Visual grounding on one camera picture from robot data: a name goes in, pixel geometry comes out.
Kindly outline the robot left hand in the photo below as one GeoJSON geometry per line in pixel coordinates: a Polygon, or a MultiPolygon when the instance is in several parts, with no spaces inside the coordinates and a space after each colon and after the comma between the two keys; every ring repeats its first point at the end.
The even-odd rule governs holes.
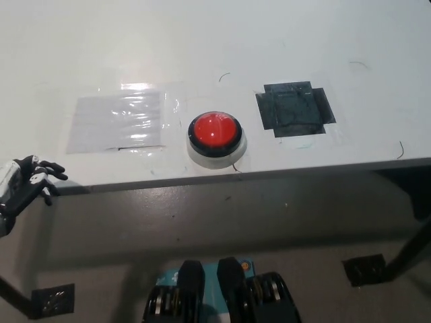
{"type": "Polygon", "coordinates": [[[50,181],[53,176],[66,181],[65,168],[54,162],[41,160],[35,155],[12,159],[1,166],[1,215],[17,217],[34,199],[42,197],[52,205],[52,197],[59,196],[57,187],[50,181]]]}

